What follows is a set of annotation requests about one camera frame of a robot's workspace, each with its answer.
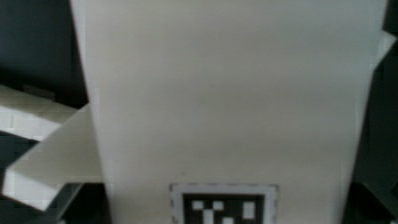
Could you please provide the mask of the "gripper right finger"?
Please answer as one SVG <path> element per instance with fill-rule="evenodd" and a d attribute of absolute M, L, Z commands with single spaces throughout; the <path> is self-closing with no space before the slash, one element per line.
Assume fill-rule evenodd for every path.
<path fill-rule="evenodd" d="M 393 224 L 395 215 L 365 183 L 354 183 L 351 189 L 351 224 Z"/>

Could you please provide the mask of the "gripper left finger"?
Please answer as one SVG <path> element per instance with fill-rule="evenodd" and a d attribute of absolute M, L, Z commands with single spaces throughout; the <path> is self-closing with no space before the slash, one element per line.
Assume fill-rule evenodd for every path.
<path fill-rule="evenodd" d="M 49 224 L 111 224 L 109 198 L 102 183 L 68 184 L 47 210 Z"/>

